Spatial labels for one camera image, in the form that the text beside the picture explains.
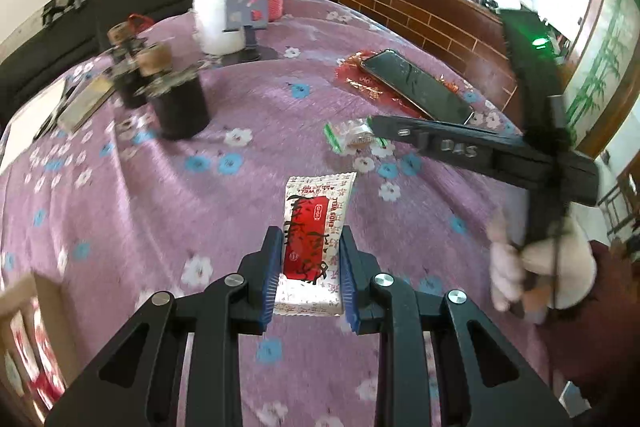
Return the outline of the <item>right hand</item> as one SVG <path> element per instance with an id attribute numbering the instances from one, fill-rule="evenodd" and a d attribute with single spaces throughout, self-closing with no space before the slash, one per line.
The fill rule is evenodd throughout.
<path id="1" fill-rule="evenodd" d="M 506 313 L 518 303 L 535 321 L 551 309 L 576 314 L 598 301 L 598 264 L 588 236 L 573 213 L 565 217 L 559 239 L 541 239 L 518 248 L 511 223 L 500 208 L 487 225 L 490 242 L 490 297 Z"/>

